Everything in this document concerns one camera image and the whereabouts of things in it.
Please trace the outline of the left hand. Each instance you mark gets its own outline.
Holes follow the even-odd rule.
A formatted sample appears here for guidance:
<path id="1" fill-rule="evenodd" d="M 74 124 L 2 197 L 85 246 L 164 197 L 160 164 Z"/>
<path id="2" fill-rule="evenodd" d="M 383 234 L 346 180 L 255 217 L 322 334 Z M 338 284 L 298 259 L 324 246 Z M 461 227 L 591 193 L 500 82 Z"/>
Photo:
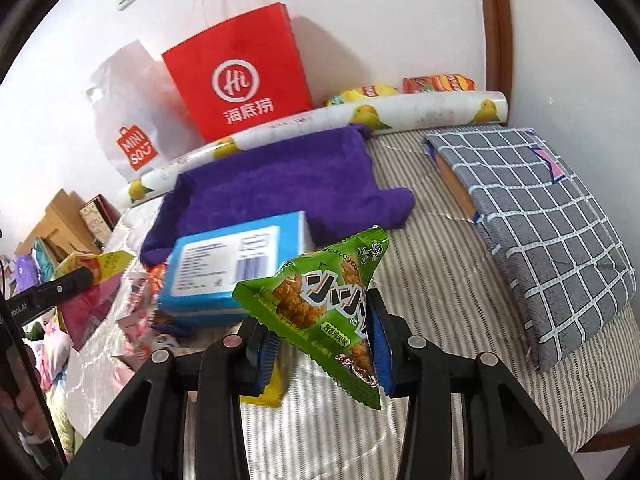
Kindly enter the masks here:
<path id="1" fill-rule="evenodd" d="M 50 429 L 40 406 L 37 389 L 32 388 L 22 359 L 17 356 L 10 365 L 9 376 L 15 380 L 18 393 L 11 396 L 1 389 L 1 409 L 8 416 L 9 427 L 26 437 L 48 440 Z"/>

